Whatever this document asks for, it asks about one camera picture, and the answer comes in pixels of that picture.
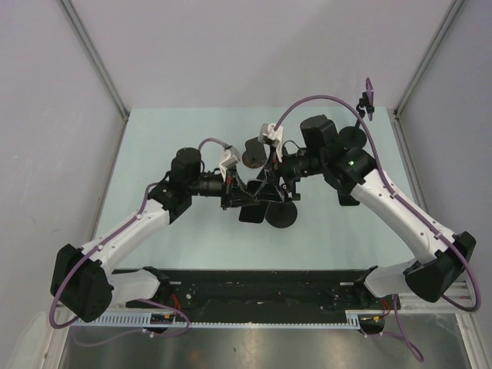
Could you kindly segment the grey stand with wooden base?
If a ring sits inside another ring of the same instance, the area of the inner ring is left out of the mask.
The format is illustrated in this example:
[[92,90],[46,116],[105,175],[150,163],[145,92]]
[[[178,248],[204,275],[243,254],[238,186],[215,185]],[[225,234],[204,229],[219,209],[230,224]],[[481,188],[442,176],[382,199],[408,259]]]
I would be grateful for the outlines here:
[[244,143],[245,150],[242,155],[242,162],[247,168],[262,168],[268,160],[265,145],[257,138],[251,138]]

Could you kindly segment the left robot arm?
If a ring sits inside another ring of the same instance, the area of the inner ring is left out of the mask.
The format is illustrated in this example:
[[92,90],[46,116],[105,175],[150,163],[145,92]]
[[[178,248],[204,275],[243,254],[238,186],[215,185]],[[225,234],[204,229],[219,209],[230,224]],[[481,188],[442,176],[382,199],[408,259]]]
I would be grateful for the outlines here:
[[165,176],[147,186],[140,207],[127,220],[80,248],[65,245],[57,253],[50,288],[52,327],[63,327],[55,322],[58,304],[88,323],[109,307],[154,297],[167,283],[158,270],[146,267],[115,274],[116,267],[146,239],[176,221],[191,206],[196,187],[204,185],[205,194],[221,195],[227,170],[239,161],[238,150],[226,147],[219,162],[219,174],[207,179],[201,170],[201,152],[182,148]]

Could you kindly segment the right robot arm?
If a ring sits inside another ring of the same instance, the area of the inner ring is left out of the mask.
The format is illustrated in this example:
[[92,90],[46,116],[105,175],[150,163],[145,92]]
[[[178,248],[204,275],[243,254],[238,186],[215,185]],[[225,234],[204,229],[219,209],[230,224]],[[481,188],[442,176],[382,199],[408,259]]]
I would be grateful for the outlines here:
[[375,297],[412,292],[434,303],[465,272],[473,254],[474,237],[457,234],[416,206],[389,179],[376,153],[364,145],[370,140],[359,127],[337,130],[332,120],[317,115],[301,123],[303,155],[282,151],[283,128],[265,124],[258,140],[275,150],[276,168],[286,179],[315,174],[345,200],[373,211],[409,247],[413,259],[390,267],[375,267],[364,278],[364,286]]

